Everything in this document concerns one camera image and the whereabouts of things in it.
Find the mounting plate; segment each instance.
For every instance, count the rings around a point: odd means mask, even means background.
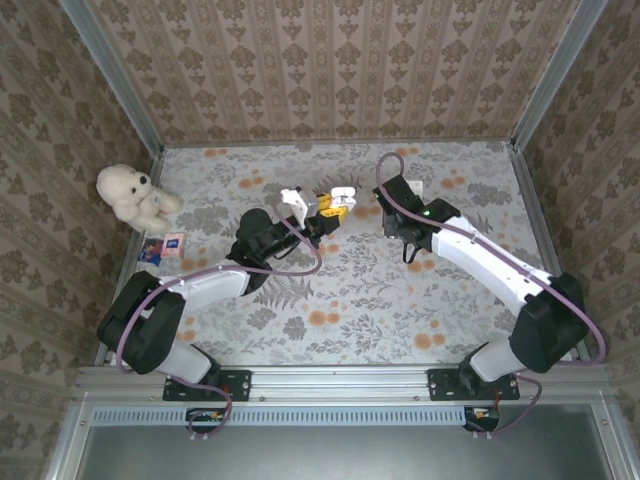
[[[248,402],[251,392],[251,370],[222,370],[216,387],[228,392],[234,402]],[[164,382],[162,399],[165,402],[218,402],[221,395],[210,390],[185,387],[170,378]]]
[[[515,375],[505,375],[472,396],[460,382],[460,370],[457,368],[433,368],[427,371],[429,395],[432,401],[442,400],[495,400],[496,391],[500,400],[519,400],[520,391]]]

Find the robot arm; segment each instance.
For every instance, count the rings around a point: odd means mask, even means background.
[[[315,196],[300,188],[283,190],[282,200],[294,213],[287,221],[318,247],[323,236],[335,231],[355,205],[351,187],[334,188],[330,194]],[[282,222],[274,224],[262,209],[254,208],[240,218],[236,241],[225,265],[270,271],[268,261],[280,259],[300,244]],[[140,316],[126,340],[122,358],[139,374],[159,371],[191,383],[216,385],[220,365],[193,345],[177,340],[180,319],[191,311],[226,298],[248,295],[264,284],[268,273],[216,271],[189,282],[180,282],[161,292]],[[154,290],[176,277],[156,278],[138,272],[122,289],[98,327],[98,338],[116,350],[135,310]]]
[[[406,210],[471,234],[471,238],[466,238],[447,229],[417,222],[397,211],[380,190],[375,189],[374,194],[384,212],[385,235],[404,242],[405,262],[411,263],[423,248],[434,252],[487,286],[517,317],[511,336],[482,345],[460,364],[459,381],[471,396],[491,388],[491,382],[513,372],[526,368],[538,373],[548,371],[585,337],[588,331],[585,323],[530,280],[537,277],[584,310],[580,284],[574,277],[564,273],[555,278],[513,257],[484,237],[456,208],[442,199],[424,205],[401,175],[383,186],[391,198]],[[524,267],[529,275],[523,277],[490,254],[478,244],[479,239]],[[406,258],[408,246],[414,248],[409,260]]]

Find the floral tablecloth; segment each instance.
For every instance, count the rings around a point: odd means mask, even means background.
[[[434,254],[421,252],[407,266],[402,244],[383,237],[371,191],[375,163],[389,151],[404,156],[407,178],[424,182],[425,203],[444,198],[504,248],[540,265],[503,142],[170,149],[161,185],[185,208],[167,218],[188,239],[184,259],[163,260],[161,275],[223,259],[242,213],[272,213],[282,188],[319,193],[351,185],[358,201],[322,242],[318,274],[271,277],[252,295],[186,316],[178,337],[225,365],[310,365],[457,362],[479,342],[507,335],[515,318],[484,286]],[[390,161],[384,175],[396,173]],[[272,262],[292,270],[313,264],[304,247]]]

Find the stuffed animal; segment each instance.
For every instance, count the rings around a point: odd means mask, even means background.
[[[154,187],[149,175],[127,165],[112,165],[102,170],[96,187],[116,217],[138,232],[168,232],[171,224],[158,213],[178,213],[182,209],[182,200]]]

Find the small card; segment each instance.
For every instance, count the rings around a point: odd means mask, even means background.
[[[162,258],[183,258],[184,257],[184,233],[167,233],[164,236],[162,245]]]
[[[157,238],[147,238],[142,245],[142,250],[138,255],[139,262],[152,263],[155,266],[160,266],[162,252],[162,240]]]

